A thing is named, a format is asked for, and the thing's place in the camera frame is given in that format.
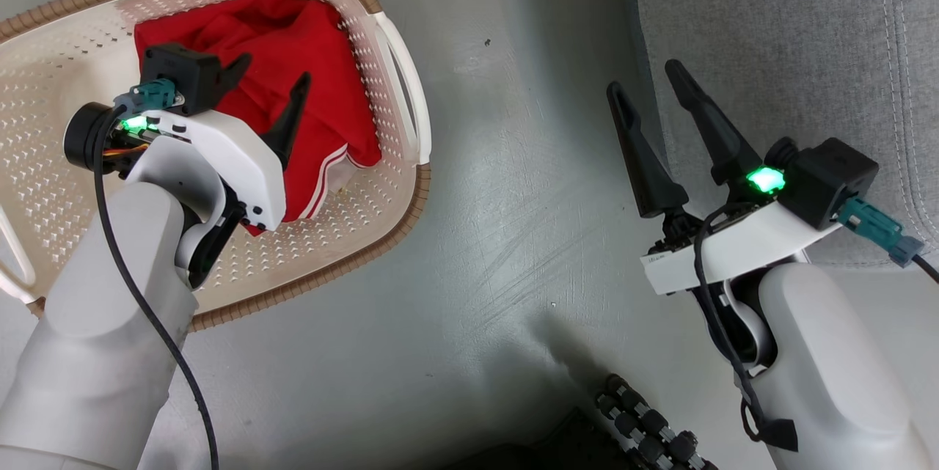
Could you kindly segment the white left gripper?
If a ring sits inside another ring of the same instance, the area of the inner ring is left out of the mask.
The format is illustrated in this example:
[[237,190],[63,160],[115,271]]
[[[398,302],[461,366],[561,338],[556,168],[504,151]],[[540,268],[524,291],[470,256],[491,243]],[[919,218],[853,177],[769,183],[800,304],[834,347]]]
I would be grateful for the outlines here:
[[[237,88],[252,55],[222,68],[213,88],[222,101]],[[260,137],[240,119],[208,110],[184,117],[167,110],[121,117],[108,126],[111,107],[82,106],[67,124],[63,149],[74,166],[92,167],[98,131],[106,129],[105,172],[123,173],[126,183],[152,183],[186,204],[204,222],[219,225],[225,202],[244,207],[244,222],[274,232],[284,220],[288,168],[312,76],[302,73],[271,128]]]

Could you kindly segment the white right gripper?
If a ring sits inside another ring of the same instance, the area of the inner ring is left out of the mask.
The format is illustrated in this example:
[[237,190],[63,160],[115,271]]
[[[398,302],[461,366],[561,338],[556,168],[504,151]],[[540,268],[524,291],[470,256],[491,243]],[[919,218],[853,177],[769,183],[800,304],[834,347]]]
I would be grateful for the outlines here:
[[[669,59],[668,82],[683,109],[691,113],[713,163],[711,176],[717,185],[744,180],[762,166],[762,158],[721,108],[698,85],[683,63]],[[690,198],[684,187],[671,179],[643,130],[637,109],[617,81],[607,86],[607,102],[623,153],[638,215],[654,219],[683,210]],[[710,284],[733,279],[785,257],[804,256],[804,250],[841,229],[832,223],[822,230],[808,225],[793,212],[774,202],[722,227],[702,243],[702,266]],[[700,286],[695,275],[693,246],[641,257],[645,276],[656,294],[693,290]]]

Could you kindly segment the red garment with white stripes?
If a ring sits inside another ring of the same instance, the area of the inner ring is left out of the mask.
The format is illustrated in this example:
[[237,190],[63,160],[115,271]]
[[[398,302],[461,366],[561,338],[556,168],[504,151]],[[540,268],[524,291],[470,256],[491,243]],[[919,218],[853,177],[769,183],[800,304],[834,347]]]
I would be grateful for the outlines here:
[[333,169],[375,166],[378,133],[348,33],[320,0],[228,0],[150,20],[135,29],[139,53],[161,43],[229,62],[248,54],[241,82],[218,105],[258,135],[267,133],[303,73],[312,76],[291,162],[285,173],[285,221],[320,210]]

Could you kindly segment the cream perforated basket brown rim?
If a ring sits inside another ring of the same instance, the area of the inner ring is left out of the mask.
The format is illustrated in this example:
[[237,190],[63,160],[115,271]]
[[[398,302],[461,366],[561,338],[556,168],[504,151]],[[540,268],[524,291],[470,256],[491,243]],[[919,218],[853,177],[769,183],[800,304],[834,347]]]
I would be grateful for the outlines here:
[[[0,21],[0,293],[36,317],[96,210],[90,173],[67,162],[62,136],[87,101],[139,79],[132,39],[143,21],[224,0],[54,0]],[[309,292],[392,249],[427,200],[431,125],[412,55],[379,0],[337,9],[378,129],[378,165],[326,194],[318,215],[252,236],[235,230],[197,292],[195,331]]]

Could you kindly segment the grey fabric sofa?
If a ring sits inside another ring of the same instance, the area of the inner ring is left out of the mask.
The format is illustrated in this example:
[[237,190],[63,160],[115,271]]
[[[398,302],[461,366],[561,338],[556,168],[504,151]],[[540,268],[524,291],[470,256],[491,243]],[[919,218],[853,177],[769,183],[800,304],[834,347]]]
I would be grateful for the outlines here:
[[706,215],[728,192],[664,71],[685,68],[765,155],[836,137],[878,162],[866,199],[939,268],[939,0],[636,0],[666,159]]

